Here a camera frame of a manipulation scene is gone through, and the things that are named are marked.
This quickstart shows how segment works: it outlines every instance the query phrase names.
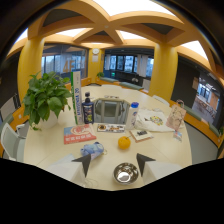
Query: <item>bottle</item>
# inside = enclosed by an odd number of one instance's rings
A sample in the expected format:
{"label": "bottle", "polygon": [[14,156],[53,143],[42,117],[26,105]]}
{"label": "bottle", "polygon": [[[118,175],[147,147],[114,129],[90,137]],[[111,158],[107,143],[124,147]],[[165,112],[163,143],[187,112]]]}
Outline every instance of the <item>bottle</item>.
{"label": "bottle", "polygon": [[129,108],[128,117],[127,117],[127,121],[125,124],[125,129],[127,129],[127,130],[131,130],[134,128],[135,121],[136,121],[137,114],[138,114],[138,109],[139,109],[138,105],[139,105],[139,103],[133,102]]}
{"label": "bottle", "polygon": [[85,93],[85,102],[82,103],[84,123],[94,123],[94,103],[89,99],[90,92]]}

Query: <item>light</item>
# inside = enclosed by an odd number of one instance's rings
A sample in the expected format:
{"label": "light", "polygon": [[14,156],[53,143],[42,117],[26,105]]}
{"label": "light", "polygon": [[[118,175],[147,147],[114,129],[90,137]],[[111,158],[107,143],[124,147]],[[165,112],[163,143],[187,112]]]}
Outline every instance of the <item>light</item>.
{"label": "light", "polygon": [[82,32],[84,30],[84,28],[81,29],[71,29],[71,30],[65,30],[56,34],[60,34],[60,35],[65,35],[65,36],[69,36],[69,37],[74,37],[76,36],[78,33]]}
{"label": "light", "polygon": [[185,44],[182,44],[181,46],[186,47],[198,54],[200,54],[202,57],[204,57],[206,60],[208,60],[204,49],[202,48],[201,44],[199,43],[199,41],[192,41],[192,42],[188,42]]}
{"label": "light", "polygon": [[27,37],[27,31],[28,31],[28,28],[19,36],[19,38],[16,40],[16,42],[26,38]]}
{"label": "light", "polygon": [[138,35],[135,35],[133,33],[128,33],[128,32],[124,32],[124,31],[120,31],[123,39],[146,39],[144,37],[141,37],[141,36],[138,36]]}
{"label": "light", "polygon": [[98,5],[100,5],[110,16],[125,12],[135,12],[135,11],[153,11],[162,12],[175,16],[169,10],[164,7],[149,1],[149,0],[93,0]]}

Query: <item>stainless steel bowl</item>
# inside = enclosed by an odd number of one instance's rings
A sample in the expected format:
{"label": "stainless steel bowl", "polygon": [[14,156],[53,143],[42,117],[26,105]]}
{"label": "stainless steel bowl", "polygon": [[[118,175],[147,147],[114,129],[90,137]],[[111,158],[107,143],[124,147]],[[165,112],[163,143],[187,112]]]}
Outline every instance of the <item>stainless steel bowl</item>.
{"label": "stainless steel bowl", "polygon": [[131,163],[121,163],[114,169],[114,179],[119,184],[132,184],[138,178],[138,170],[137,168]]}

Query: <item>cardboard box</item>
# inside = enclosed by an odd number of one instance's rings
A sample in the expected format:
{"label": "cardboard box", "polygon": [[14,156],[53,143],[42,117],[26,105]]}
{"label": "cardboard box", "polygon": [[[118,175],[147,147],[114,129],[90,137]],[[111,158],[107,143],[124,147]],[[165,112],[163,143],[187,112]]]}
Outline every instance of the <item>cardboard box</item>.
{"label": "cardboard box", "polygon": [[82,113],[82,91],[80,71],[71,72],[71,92],[76,125],[84,124]]}

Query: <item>yellow pillar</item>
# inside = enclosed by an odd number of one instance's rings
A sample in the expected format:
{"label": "yellow pillar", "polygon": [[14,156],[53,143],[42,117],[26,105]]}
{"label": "yellow pillar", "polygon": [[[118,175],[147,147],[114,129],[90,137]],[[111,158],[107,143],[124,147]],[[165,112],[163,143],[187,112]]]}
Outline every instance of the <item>yellow pillar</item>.
{"label": "yellow pillar", "polygon": [[44,48],[44,38],[36,37],[28,40],[24,45],[18,64],[17,85],[20,102],[22,102],[29,88],[30,75],[35,75],[37,72],[38,78],[41,77],[41,59]]}
{"label": "yellow pillar", "polygon": [[88,78],[91,78],[92,83],[96,82],[97,73],[103,72],[105,50],[99,50],[98,54],[93,54],[93,49],[89,49]]}
{"label": "yellow pillar", "polygon": [[157,95],[169,102],[176,80],[178,55],[175,47],[156,44],[149,95]]}

